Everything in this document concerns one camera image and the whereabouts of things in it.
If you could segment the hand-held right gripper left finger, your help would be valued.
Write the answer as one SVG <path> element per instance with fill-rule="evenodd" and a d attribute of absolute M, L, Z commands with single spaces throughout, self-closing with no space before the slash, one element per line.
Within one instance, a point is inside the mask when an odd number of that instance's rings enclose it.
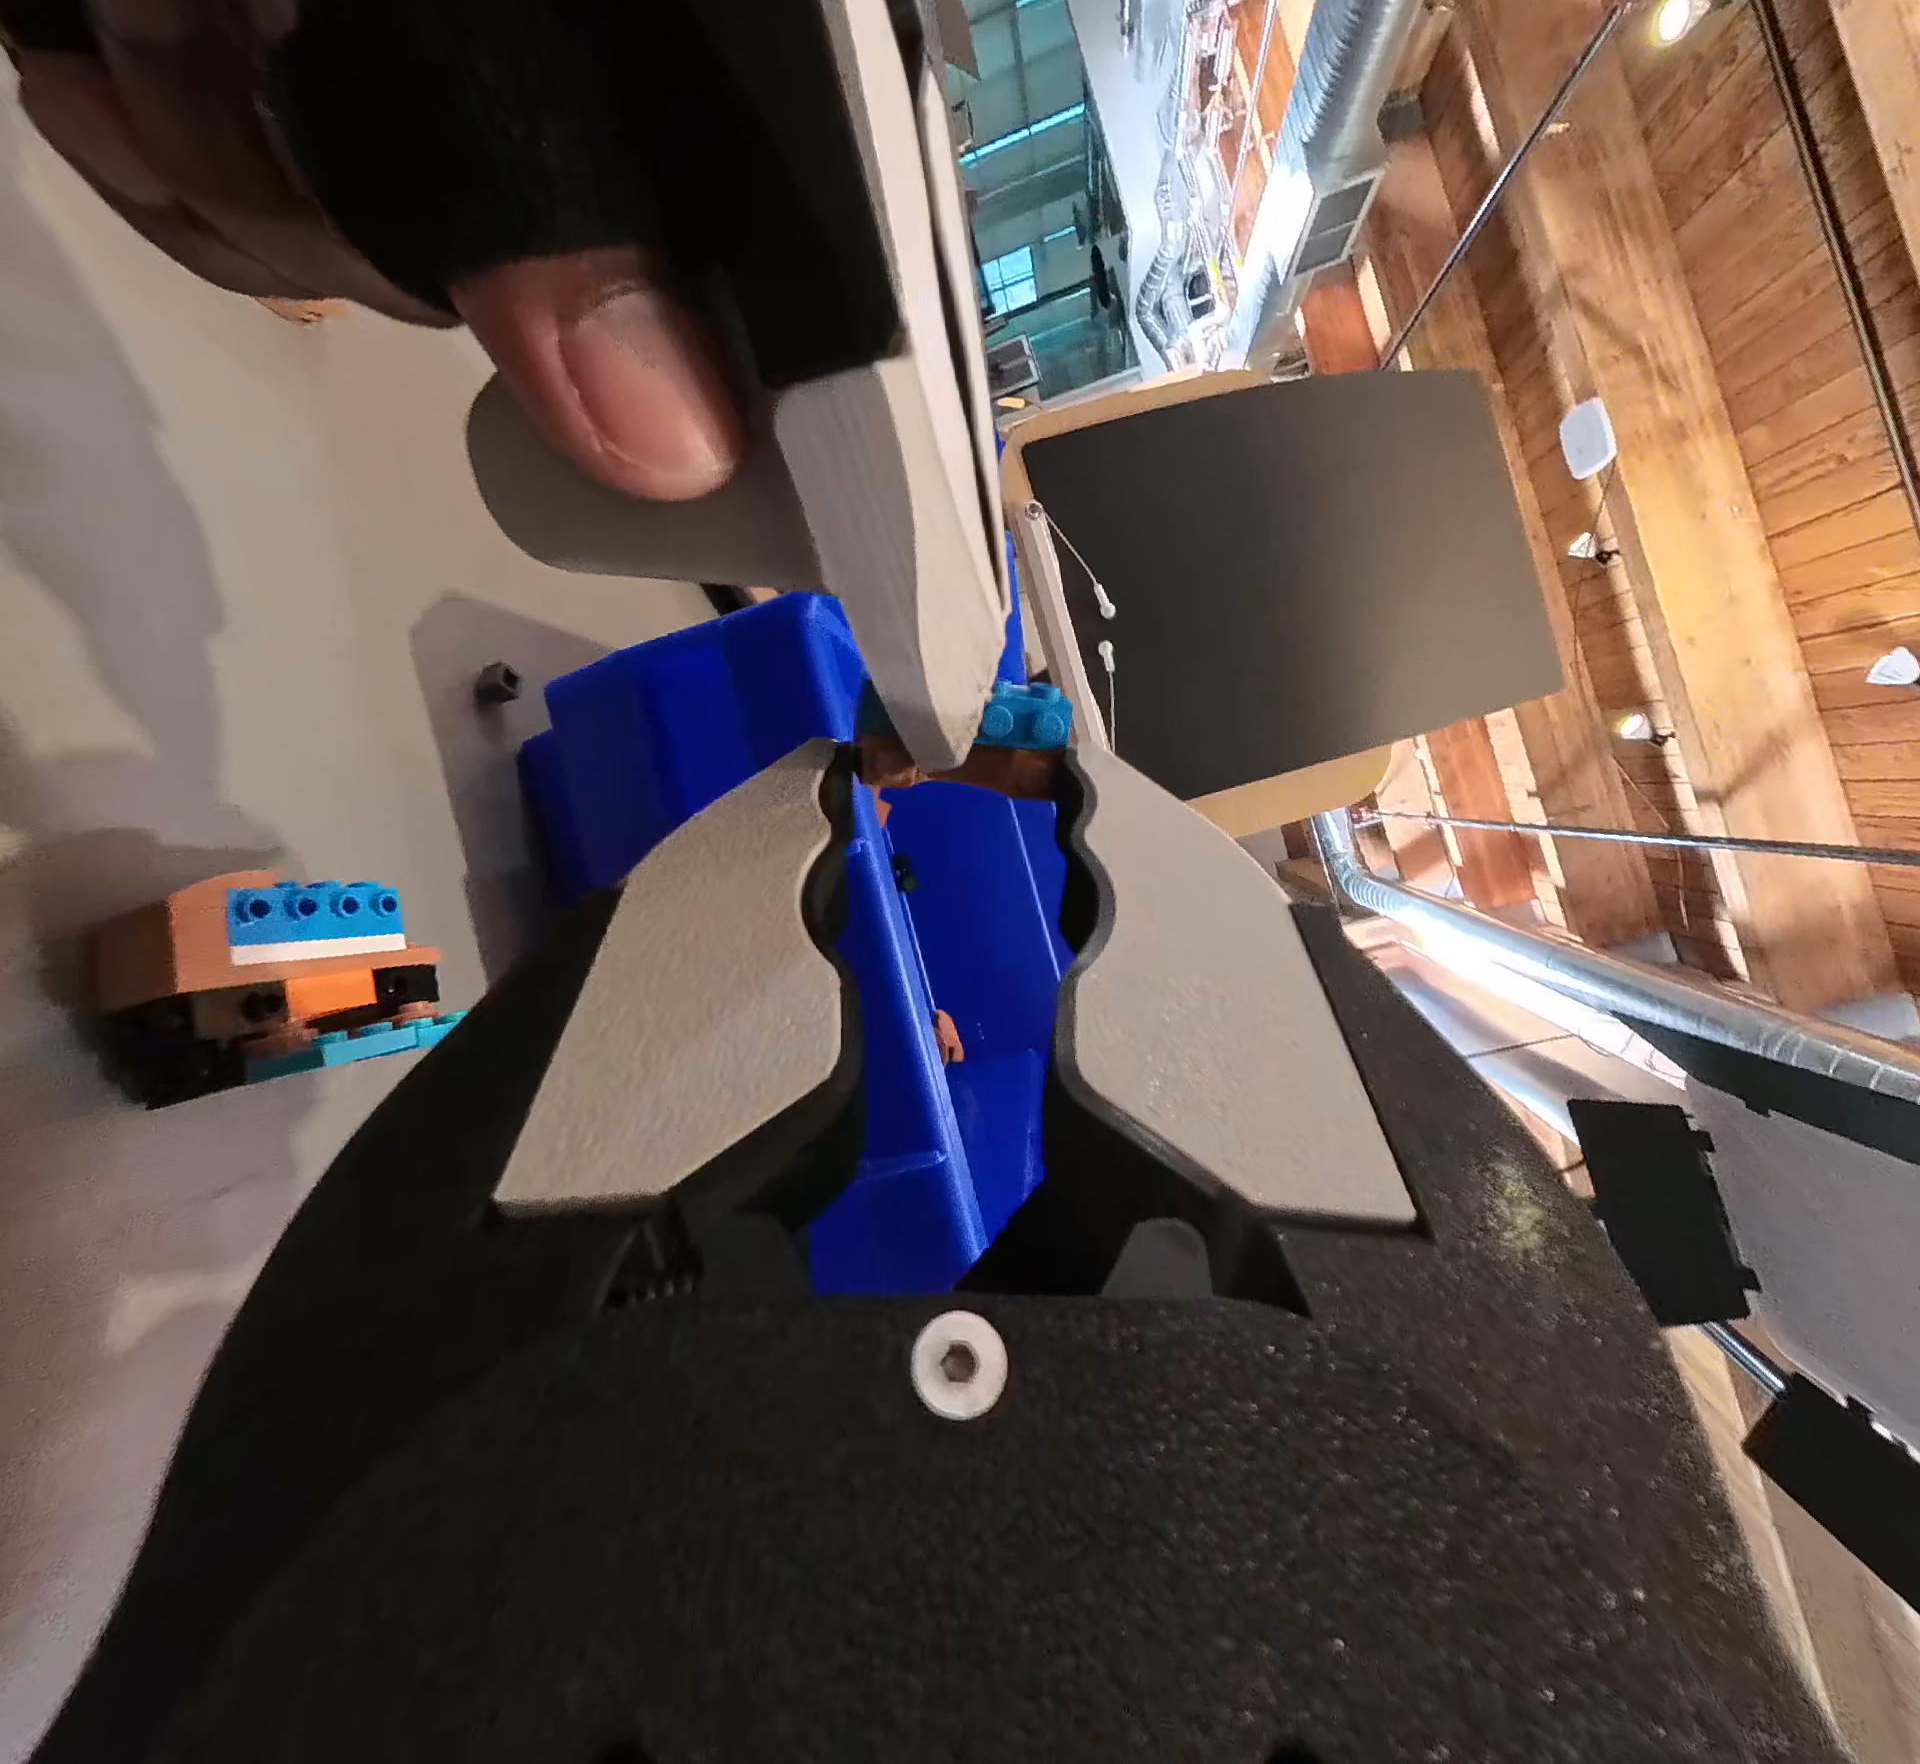
<path fill-rule="evenodd" d="M 625 875 L 495 1180 L 505 1225 L 732 1216 L 803 1237 L 863 1158 L 846 920 L 851 765 L 776 761 Z"/>

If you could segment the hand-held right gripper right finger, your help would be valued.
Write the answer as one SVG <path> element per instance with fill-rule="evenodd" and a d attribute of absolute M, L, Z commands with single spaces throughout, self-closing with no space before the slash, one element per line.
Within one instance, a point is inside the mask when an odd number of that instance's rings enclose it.
<path fill-rule="evenodd" d="M 1414 1227 L 1283 884 L 1109 746 L 1057 767 L 1066 1099 L 1265 1225 Z"/>

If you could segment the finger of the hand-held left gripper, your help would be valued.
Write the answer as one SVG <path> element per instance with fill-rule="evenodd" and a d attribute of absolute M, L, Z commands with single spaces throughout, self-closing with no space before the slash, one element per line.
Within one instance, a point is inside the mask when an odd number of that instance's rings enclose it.
<path fill-rule="evenodd" d="M 1014 612 L 1014 569 L 1004 552 L 1004 503 L 999 503 L 999 445 L 994 445 L 994 412 L 987 392 L 987 344 L 977 325 L 977 291 L 975 291 L 975 233 L 966 216 L 959 159 L 946 121 L 946 71 L 937 48 L 921 48 L 915 76 L 915 118 L 921 118 L 921 166 L 934 216 L 934 262 L 943 282 L 946 314 L 946 348 L 957 368 L 957 388 L 968 425 L 977 513 L 987 530 L 987 562 L 999 592 L 999 614 Z"/>
<path fill-rule="evenodd" d="M 959 767 L 999 665 L 968 425 L 946 348 L 915 76 L 885 0 L 819 0 L 898 348 L 776 392 L 825 588 L 915 767 Z"/>

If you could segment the small multicoloured toy brick block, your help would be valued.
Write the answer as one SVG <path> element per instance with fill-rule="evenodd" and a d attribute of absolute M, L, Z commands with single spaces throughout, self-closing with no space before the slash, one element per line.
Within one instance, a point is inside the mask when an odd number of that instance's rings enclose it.
<path fill-rule="evenodd" d="M 994 680 L 975 743 L 1004 751 L 1066 751 L 1072 699 L 1039 680 Z"/>

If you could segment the blue plastic bin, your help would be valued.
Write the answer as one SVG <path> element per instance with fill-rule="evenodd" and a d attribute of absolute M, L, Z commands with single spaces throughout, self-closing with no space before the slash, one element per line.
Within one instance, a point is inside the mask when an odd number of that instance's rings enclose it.
<path fill-rule="evenodd" d="M 612 887 L 652 842 L 814 737 L 851 743 L 864 665 L 836 597 L 787 592 L 622 646 L 545 689 L 519 751 L 557 908 Z M 1045 1057 L 1072 961 L 1066 861 L 1045 799 L 968 792 L 980 815 L 977 1043 L 946 1081 L 863 1013 L 864 1147 L 809 1227 L 819 1295 L 951 1292 L 1045 1176 Z"/>

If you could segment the toy bricks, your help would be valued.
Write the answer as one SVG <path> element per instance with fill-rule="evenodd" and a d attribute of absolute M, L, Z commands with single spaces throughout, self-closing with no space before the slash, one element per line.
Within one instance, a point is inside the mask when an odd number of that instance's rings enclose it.
<path fill-rule="evenodd" d="M 946 1081 L 977 1043 L 980 815 L 959 786 L 856 792 L 846 956 L 880 1043 Z"/>

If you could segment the blue orange toy brick assembly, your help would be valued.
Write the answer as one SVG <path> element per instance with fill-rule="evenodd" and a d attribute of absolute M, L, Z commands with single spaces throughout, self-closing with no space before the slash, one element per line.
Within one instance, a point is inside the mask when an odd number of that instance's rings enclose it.
<path fill-rule="evenodd" d="M 143 1107 L 425 1055 L 464 1019 L 377 878 L 208 875 L 108 920 L 89 968 L 101 1065 Z"/>

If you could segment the person's left hand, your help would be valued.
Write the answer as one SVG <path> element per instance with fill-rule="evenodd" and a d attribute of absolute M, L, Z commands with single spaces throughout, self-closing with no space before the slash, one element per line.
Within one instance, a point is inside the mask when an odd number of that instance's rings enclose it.
<path fill-rule="evenodd" d="M 44 142 L 204 286 L 464 322 L 541 438 L 644 501 L 720 491 L 745 443 L 720 333 L 644 244 L 479 269 L 445 305 L 389 286 L 266 135 L 260 65 L 297 0 L 2 0 L 2 57 Z"/>

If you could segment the black panel with wooden edge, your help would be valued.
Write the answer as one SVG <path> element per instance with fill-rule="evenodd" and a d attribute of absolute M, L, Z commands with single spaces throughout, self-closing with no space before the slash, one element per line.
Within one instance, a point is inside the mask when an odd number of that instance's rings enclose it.
<path fill-rule="evenodd" d="M 1568 681 L 1476 370 L 1189 373 L 1004 431 L 1115 755 L 1232 838 Z"/>

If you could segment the studio light with black flaps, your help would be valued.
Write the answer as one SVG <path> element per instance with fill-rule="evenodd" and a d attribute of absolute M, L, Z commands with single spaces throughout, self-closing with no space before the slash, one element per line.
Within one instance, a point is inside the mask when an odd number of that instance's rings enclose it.
<path fill-rule="evenodd" d="M 1920 1604 L 1920 1464 L 1863 1404 L 1783 1371 L 1731 1331 L 1760 1292 L 1731 1241 L 1709 1140 L 1673 1102 L 1573 1099 L 1594 1216 L 1655 1325 L 1693 1325 L 1764 1389 L 1745 1460 L 1906 1608 Z"/>

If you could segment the silver ventilation duct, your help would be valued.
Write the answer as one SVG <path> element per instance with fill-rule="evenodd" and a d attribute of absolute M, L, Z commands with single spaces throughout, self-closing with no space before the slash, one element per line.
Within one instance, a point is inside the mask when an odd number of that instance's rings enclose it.
<path fill-rule="evenodd" d="M 1254 205 L 1221 368 L 1259 368 L 1314 277 L 1353 255 L 1384 178 L 1381 108 L 1426 0 L 1314 0 L 1295 84 Z"/>
<path fill-rule="evenodd" d="M 1698 1042 L 1843 1081 L 1897 1102 L 1920 1099 L 1920 1057 L 1897 1042 L 1795 1013 L 1721 983 L 1698 983 L 1673 968 L 1616 961 L 1558 927 L 1519 927 L 1463 901 L 1381 878 L 1363 861 L 1353 820 L 1344 814 L 1316 814 L 1314 838 L 1324 878 L 1344 901 L 1421 934 L 1457 972 L 1463 972 L 1467 961 L 1496 966 L 1514 978 L 1546 983 L 1585 1007 L 1607 1007 L 1633 1028 L 1649 1022 L 1688 1033 Z"/>

